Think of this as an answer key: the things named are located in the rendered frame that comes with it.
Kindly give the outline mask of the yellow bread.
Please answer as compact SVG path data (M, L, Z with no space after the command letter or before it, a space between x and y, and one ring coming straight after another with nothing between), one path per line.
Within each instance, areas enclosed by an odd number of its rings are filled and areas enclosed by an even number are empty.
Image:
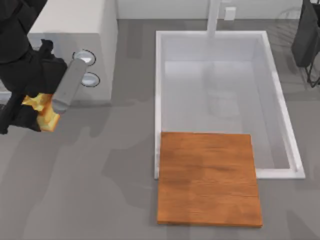
M42 132L53 132L59 122L60 115L52 107L52 94L39 93L36 97L26 96L22 102L37 113L36 122Z

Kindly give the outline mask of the pale grey rounded box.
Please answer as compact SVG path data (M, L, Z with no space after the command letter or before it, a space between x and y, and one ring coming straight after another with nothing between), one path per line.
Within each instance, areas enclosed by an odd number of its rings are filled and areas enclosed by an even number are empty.
M82 59L73 59L52 96L51 105L56 114L64 114L70 107L86 73L88 65Z

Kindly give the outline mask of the silver microwave knob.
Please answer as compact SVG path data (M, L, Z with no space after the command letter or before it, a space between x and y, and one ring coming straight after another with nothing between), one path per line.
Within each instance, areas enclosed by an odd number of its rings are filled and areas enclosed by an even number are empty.
M95 54L87 49L81 49L78 52L72 54L73 59L80 59L84 61L88 66L93 66L97 60Z
M100 82L101 80L98 75L93 72L86 72L81 80L81 85L86 88L95 88Z

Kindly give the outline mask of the pale microwave oven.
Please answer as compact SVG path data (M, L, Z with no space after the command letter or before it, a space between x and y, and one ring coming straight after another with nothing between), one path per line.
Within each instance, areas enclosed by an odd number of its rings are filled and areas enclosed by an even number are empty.
M98 75L100 84L84 87L80 83L70 106L110 103L118 37L115 0L47 0L27 37L35 50L42 39L51 40L52 54L67 67L74 52L93 52L96 62L87 66L86 73Z

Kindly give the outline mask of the tall white tap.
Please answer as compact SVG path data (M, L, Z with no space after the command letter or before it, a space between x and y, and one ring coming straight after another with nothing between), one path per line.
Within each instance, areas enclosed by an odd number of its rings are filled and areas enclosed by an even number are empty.
M220 6L222 0L209 0L208 19L207 19L207 37L213 39L217 29Z

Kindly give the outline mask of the brown wooden cutting board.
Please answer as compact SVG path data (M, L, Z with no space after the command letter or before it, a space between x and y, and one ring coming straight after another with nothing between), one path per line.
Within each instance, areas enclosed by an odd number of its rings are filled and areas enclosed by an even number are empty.
M249 134L162 132L157 223L261 228Z

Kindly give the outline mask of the white sink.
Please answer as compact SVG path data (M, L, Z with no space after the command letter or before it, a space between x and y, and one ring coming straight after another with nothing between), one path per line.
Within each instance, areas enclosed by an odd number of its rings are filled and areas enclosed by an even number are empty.
M251 135L259 179L306 177L264 30L157 31L154 176L162 132Z

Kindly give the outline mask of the black chair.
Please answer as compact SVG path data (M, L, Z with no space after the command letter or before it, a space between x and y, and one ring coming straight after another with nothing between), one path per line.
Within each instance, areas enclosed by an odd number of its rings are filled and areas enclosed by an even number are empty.
M297 31L291 45L295 64L305 70L306 81L312 88L320 86L320 76L312 80L312 70L320 53L320 0L303 0Z

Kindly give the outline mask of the white wall socket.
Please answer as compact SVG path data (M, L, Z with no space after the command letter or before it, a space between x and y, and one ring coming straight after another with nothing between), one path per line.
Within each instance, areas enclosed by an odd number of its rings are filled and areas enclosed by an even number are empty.
M236 18L237 8L234 6L228 6L224 11L224 20L225 21L234 21Z

